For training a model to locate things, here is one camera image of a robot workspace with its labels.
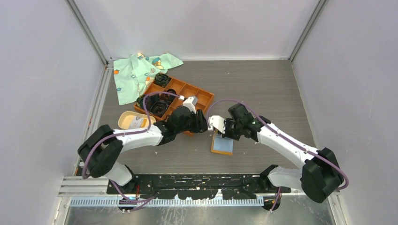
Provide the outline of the orange leather card holder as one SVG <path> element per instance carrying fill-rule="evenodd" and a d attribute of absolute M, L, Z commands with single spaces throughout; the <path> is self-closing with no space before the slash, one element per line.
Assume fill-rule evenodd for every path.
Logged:
<path fill-rule="evenodd" d="M 211 152 L 223 155 L 233 155 L 233 139 L 224 138 L 222 134 L 215 130 L 212 135 Z"/>

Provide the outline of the silver VIP credit card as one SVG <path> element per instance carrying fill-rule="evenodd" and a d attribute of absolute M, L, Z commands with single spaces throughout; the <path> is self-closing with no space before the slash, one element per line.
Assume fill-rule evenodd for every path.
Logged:
<path fill-rule="evenodd" d="M 135 128 L 145 128 L 147 124 L 147 119 L 141 117 L 134 117 L 129 124 L 129 129 Z"/>

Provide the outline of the cream oval plastic tray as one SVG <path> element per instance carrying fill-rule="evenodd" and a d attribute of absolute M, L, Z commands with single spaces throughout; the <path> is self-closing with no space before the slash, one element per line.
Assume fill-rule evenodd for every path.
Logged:
<path fill-rule="evenodd" d="M 146 114 L 141 114 L 133 111 L 125 111 L 121 114 L 118 120 L 118 126 L 121 129 L 136 129 L 146 128 L 149 124 L 156 122 L 153 116 L 148 119 Z"/>

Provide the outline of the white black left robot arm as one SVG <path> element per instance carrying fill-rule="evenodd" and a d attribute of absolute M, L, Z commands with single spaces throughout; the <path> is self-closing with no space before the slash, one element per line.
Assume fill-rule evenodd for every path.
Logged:
<path fill-rule="evenodd" d="M 201 109 L 192 112 L 180 106 L 166 119 L 147 128 L 116 130 L 109 125 L 102 125 L 77 150 L 84 161 L 82 177 L 106 177 L 115 187 L 130 194 L 135 191 L 137 180 L 128 166 L 117 161 L 119 155 L 140 147 L 167 144 L 186 131 L 207 131 L 207 121 Z"/>

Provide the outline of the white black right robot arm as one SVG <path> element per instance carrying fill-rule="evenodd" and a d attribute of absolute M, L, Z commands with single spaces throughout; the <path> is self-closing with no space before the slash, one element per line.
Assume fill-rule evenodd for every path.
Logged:
<path fill-rule="evenodd" d="M 308 146 L 283 132 L 270 120 L 248 111 L 240 103 L 228 109 L 230 118 L 212 116 L 209 122 L 224 138 L 239 140 L 244 136 L 266 145 L 296 168 L 271 165 L 261 174 L 261 188 L 268 193 L 278 187 L 302 190 L 316 203 L 324 202 L 344 182 L 343 173 L 334 152 Z"/>

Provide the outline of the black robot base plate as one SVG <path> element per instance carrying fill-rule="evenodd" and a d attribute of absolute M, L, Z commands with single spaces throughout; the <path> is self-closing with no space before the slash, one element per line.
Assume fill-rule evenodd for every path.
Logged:
<path fill-rule="evenodd" d="M 131 191 L 143 198 L 170 200 L 214 199 L 220 191 L 224 200 L 255 199 L 259 194 L 277 193 L 277 188 L 258 174 L 136 174 Z"/>

